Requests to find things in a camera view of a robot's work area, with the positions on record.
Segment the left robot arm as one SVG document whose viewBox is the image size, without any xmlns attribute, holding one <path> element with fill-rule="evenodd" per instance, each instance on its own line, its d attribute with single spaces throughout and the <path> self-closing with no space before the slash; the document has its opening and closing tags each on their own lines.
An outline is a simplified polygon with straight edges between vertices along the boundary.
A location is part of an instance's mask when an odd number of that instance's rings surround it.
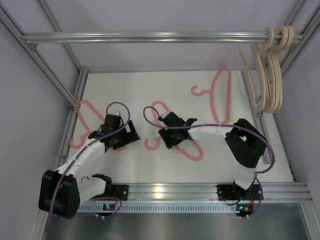
<svg viewBox="0 0 320 240">
<path fill-rule="evenodd" d="M 121 149 L 140 139 L 132 120 L 124 122 L 119 113 L 107 114 L 75 155 L 42 175 L 38 208 L 51 216 L 71 219 L 86 201 L 105 197 L 114 200 L 111 177 L 101 173 L 89 177 L 85 172 L 108 150 Z"/>
</svg>

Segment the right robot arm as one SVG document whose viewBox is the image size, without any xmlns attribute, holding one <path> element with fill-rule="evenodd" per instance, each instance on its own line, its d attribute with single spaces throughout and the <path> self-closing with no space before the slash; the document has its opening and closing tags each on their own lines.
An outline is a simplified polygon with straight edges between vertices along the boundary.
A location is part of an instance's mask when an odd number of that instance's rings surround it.
<svg viewBox="0 0 320 240">
<path fill-rule="evenodd" d="M 226 144 L 238 162 L 231 194 L 243 198 L 249 193 L 255 180 L 256 167 L 268 145 L 267 140 L 246 119 L 240 118 L 231 130 L 223 130 L 222 125 L 199 124 L 196 118 L 185 121 L 172 111 L 161 114 L 158 120 L 165 125 L 158 133 L 167 149 L 185 140 Z"/>
</svg>

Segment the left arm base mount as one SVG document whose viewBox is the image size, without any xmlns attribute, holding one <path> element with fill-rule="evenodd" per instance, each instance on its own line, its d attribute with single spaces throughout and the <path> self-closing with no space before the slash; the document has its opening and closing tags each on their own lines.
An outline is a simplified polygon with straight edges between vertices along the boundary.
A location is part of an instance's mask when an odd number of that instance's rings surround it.
<svg viewBox="0 0 320 240">
<path fill-rule="evenodd" d="M 126 184 L 112 184 L 106 188 L 107 197 L 115 197 L 122 201 L 128 200 L 129 186 Z"/>
</svg>

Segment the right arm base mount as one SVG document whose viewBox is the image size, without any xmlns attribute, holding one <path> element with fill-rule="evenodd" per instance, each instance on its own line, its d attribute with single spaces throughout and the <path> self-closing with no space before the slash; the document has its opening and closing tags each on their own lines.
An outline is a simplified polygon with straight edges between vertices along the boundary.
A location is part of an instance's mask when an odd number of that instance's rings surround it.
<svg viewBox="0 0 320 240">
<path fill-rule="evenodd" d="M 262 193 L 258 184 L 252 184 L 248 189 L 243 189 L 235 183 L 219 184 L 217 187 L 218 199 L 221 201 L 249 201 L 251 196 L 259 200 Z"/>
</svg>

